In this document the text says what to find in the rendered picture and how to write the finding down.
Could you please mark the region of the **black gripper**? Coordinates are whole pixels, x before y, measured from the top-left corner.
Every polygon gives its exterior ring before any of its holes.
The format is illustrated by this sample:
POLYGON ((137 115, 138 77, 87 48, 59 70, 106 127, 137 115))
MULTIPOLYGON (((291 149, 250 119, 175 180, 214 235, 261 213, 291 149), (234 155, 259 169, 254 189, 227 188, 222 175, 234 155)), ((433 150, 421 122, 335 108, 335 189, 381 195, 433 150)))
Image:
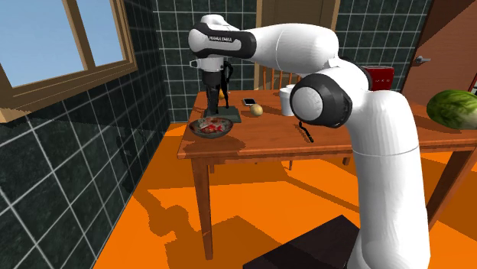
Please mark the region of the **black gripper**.
POLYGON ((209 114, 218 114, 219 94, 222 88, 222 71, 209 72, 203 70, 202 82, 209 87, 206 89, 207 112, 209 114))

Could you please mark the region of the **dark grey flat slab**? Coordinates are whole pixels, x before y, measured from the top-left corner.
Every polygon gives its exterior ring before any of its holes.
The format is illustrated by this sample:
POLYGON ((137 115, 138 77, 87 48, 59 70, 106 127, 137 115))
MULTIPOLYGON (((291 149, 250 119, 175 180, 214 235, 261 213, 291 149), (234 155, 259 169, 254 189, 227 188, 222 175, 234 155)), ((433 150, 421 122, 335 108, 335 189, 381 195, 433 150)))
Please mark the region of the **dark grey flat slab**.
POLYGON ((233 123, 241 123, 240 111, 233 105, 230 105, 228 108, 225 106, 219 106, 217 113, 211 114, 208 109, 203 113, 203 117, 218 117, 218 118, 227 118, 233 123))

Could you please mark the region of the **black upright curved object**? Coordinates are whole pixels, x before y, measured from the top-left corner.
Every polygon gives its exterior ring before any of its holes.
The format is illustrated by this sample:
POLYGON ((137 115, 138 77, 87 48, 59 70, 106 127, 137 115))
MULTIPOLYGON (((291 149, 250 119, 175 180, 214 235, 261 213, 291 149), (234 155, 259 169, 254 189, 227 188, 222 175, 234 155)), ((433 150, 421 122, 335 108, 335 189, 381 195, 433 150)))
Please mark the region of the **black upright curved object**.
POLYGON ((233 74, 233 67, 230 62, 225 61, 223 63, 222 74, 221 74, 221 89, 226 101, 226 108, 229 107, 229 96, 228 96, 228 86, 230 77, 233 74))

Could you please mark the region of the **grey bowl with red pieces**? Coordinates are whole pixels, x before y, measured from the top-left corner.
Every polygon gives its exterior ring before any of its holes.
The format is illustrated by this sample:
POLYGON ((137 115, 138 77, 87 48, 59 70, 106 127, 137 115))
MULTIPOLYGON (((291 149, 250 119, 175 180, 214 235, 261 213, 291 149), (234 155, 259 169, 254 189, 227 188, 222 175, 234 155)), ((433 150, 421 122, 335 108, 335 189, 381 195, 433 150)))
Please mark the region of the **grey bowl with red pieces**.
POLYGON ((201 138, 220 138, 227 135, 233 127, 233 122, 227 118, 206 117, 189 123, 189 129, 201 138))

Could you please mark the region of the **wooden table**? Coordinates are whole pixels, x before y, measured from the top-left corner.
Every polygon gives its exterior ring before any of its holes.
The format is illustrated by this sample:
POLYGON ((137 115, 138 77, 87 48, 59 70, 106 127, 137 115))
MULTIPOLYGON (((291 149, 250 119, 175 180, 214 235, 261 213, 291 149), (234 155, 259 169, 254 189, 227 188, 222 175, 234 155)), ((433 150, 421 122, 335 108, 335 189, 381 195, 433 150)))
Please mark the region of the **wooden table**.
MULTIPOLYGON (((277 90, 242 90, 232 92, 232 104, 241 114, 241 123, 221 138, 200 138, 186 129, 177 156, 192 164, 196 200, 206 259, 213 257, 212 223, 209 198, 209 173, 213 166, 227 163, 260 161, 309 160, 352 155, 351 142, 344 128, 310 126, 314 143, 291 116, 280 111, 277 90), (263 108, 263 114, 253 116, 250 106, 242 102, 252 98, 263 108)), ((450 159, 427 204, 429 224, 434 225, 448 202, 477 164, 477 131, 453 131, 429 119, 426 108, 415 102, 411 109, 416 118, 420 150, 451 152, 450 159)))

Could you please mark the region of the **wooden chair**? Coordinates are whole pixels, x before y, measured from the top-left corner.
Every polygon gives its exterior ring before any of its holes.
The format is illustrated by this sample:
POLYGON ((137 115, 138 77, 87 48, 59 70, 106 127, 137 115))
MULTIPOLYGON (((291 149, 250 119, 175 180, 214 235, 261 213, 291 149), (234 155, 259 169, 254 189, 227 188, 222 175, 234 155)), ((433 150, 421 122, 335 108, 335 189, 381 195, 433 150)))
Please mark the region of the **wooden chair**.
POLYGON ((258 89, 264 90, 281 89, 288 85, 298 83, 301 80, 300 75, 275 70, 266 66, 260 66, 258 75, 258 89))

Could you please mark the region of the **white cup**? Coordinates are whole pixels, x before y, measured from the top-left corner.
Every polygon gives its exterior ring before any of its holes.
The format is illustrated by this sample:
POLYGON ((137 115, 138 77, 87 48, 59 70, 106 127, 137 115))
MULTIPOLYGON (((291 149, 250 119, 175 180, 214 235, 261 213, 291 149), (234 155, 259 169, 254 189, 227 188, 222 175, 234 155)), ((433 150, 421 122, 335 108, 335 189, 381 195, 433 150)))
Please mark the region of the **white cup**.
POLYGON ((283 116, 294 116, 294 113, 290 106, 290 94, 294 87, 294 84, 286 85, 280 89, 279 96, 281 102, 281 114, 283 116))

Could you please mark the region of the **black curved small tool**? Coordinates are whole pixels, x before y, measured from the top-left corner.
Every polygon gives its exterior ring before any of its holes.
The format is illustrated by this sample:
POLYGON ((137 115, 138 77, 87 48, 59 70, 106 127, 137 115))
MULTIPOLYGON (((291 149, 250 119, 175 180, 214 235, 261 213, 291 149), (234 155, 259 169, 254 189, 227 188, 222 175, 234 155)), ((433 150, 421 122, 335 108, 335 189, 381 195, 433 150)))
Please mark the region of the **black curved small tool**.
POLYGON ((306 137, 308 138, 309 142, 310 142, 310 143, 314 143, 313 137, 311 136, 311 134, 309 133, 309 131, 307 130, 307 128, 305 128, 305 127, 303 126, 303 122, 302 122, 302 121, 299 121, 298 126, 299 126, 299 128, 304 132, 304 134, 305 134, 306 137))

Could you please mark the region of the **light wooden door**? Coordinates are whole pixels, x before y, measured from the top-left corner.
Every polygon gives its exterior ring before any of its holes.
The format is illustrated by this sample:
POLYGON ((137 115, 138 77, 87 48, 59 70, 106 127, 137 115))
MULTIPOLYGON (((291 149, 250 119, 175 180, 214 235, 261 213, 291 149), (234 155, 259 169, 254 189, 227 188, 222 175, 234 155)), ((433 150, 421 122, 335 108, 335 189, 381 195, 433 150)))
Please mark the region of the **light wooden door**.
MULTIPOLYGON (((336 29, 341 0, 257 0, 256 27, 283 23, 315 24, 336 29)), ((255 64, 254 89, 258 90, 259 64, 255 64)))

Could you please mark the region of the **red toaster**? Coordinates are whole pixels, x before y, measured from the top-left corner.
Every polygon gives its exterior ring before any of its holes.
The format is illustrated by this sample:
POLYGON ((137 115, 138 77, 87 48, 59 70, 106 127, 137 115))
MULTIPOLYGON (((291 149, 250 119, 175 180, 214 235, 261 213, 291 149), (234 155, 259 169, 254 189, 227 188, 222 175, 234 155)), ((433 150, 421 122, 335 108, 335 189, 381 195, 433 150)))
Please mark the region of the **red toaster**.
POLYGON ((392 66, 363 66, 372 79, 371 91, 390 90, 393 78, 394 67, 392 66))

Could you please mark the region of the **dark robot stand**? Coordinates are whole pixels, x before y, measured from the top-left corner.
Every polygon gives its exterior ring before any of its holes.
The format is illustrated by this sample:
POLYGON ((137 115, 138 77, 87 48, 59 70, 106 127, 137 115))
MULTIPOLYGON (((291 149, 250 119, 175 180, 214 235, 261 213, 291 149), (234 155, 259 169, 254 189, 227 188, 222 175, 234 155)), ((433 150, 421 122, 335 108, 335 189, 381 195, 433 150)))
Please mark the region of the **dark robot stand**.
POLYGON ((340 215, 257 257, 243 269, 346 269, 359 228, 340 215))

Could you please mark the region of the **wooden framed window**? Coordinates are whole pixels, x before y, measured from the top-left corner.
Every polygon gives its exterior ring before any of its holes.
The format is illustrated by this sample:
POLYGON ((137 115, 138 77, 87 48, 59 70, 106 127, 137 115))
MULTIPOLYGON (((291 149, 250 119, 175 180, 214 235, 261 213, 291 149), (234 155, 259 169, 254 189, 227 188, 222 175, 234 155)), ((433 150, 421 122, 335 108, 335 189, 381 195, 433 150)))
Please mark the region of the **wooden framed window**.
POLYGON ((124 0, 0 0, 0 123, 136 70, 124 0))

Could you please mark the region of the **green striped melon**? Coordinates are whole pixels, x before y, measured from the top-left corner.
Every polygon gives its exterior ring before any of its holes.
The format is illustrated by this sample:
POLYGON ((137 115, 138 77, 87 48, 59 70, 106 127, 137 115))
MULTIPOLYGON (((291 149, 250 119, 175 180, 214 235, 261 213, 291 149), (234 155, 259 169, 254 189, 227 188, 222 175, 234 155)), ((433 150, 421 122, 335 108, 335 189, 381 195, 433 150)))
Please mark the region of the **green striped melon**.
POLYGON ((427 103, 427 114, 448 128, 477 130, 477 95, 462 90, 444 90, 427 103))

